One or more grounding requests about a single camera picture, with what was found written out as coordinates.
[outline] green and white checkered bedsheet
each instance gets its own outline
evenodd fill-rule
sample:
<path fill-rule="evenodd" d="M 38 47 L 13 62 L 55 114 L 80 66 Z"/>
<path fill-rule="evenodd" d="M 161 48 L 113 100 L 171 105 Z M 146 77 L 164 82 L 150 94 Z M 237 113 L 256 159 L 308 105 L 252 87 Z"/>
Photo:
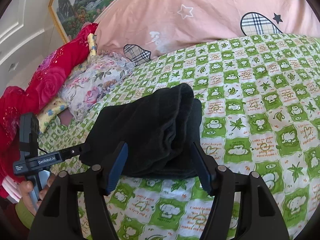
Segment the green and white checkered bedsheet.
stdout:
<path fill-rule="evenodd" d="M 233 172 L 258 171 L 290 236 L 295 237 L 320 201 L 319 48 L 309 37 L 271 34 L 177 50 L 137 66 L 132 76 L 94 105 L 83 122 L 66 127 L 56 117 L 39 138 L 40 146 L 53 151 L 82 143 L 103 107 L 129 103 L 185 82 L 203 106 L 204 151 Z M 56 174 L 86 169 L 76 157 L 52 167 Z M 106 197 L 121 240 L 196 240 L 212 199 L 198 178 L 122 177 Z M 236 230 L 239 201 L 236 194 L 230 238 Z M 90 238 L 81 193 L 79 212 L 84 236 Z"/>

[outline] black folded garment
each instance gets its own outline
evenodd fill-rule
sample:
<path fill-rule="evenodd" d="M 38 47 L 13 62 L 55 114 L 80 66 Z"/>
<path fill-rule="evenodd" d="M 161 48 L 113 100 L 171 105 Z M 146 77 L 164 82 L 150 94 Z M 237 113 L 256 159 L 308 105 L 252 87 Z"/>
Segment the black folded garment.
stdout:
<path fill-rule="evenodd" d="M 196 176 L 189 149 L 200 142 L 202 108 L 188 84 L 101 110 L 86 142 L 91 151 L 79 159 L 99 164 L 120 141 L 129 147 L 122 172 L 131 177 L 184 179 Z"/>

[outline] landscape painting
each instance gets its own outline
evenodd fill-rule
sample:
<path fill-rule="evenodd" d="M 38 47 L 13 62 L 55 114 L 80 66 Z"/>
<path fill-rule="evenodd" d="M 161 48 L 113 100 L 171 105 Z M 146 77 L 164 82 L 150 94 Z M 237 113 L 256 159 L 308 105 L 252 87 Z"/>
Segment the landscape painting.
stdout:
<path fill-rule="evenodd" d="M 49 10 L 65 42 L 76 37 L 82 26 L 92 23 L 114 0 L 51 0 Z"/>

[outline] bed sheet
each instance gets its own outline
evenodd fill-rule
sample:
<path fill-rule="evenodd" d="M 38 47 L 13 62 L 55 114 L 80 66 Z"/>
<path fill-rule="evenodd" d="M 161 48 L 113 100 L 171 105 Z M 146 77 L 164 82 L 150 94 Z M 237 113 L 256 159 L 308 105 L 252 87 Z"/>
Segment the bed sheet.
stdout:
<path fill-rule="evenodd" d="M 66 127 L 56 118 L 39 137 L 39 146 L 54 151 L 83 143 L 103 107 L 129 103 L 182 82 L 193 87 L 202 103 L 200 135 L 206 154 L 233 172 L 259 172 L 295 237 L 320 201 L 320 46 L 312 38 L 254 35 L 163 55 L 137 66 L 83 122 Z M 52 167 L 56 174 L 86 169 L 77 157 Z M 84 196 L 78 197 L 83 233 L 90 238 Z M 230 238 L 239 201 L 236 194 Z M 196 240 L 212 197 L 198 178 L 124 176 L 106 202 L 121 240 Z"/>
<path fill-rule="evenodd" d="M 96 20 L 98 53 L 140 65 L 202 42 L 269 33 L 320 37 L 306 0 L 115 0 Z"/>

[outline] silver bolt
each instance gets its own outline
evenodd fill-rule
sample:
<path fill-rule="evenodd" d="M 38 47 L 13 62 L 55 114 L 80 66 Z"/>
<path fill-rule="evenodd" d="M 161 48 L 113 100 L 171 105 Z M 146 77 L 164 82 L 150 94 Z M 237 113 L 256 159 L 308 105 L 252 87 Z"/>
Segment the silver bolt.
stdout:
<path fill-rule="evenodd" d="M 66 171 L 61 171 L 61 172 L 59 173 L 59 177 L 60 177 L 60 178 L 63 178 L 63 177 L 65 177 L 67 174 L 68 174 L 68 173 L 67 173 Z"/>
<path fill-rule="evenodd" d="M 258 178 L 260 176 L 256 171 L 251 172 L 252 177 Z"/>
<path fill-rule="evenodd" d="M 98 171 L 100 169 L 101 169 L 101 166 L 99 164 L 95 164 L 95 165 L 92 166 L 92 170 L 93 171 Z"/>
<path fill-rule="evenodd" d="M 227 170 L 227 167 L 224 166 L 224 165 L 219 165 L 219 166 L 218 166 L 218 170 L 219 170 L 219 171 L 226 171 L 226 170 Z"/>

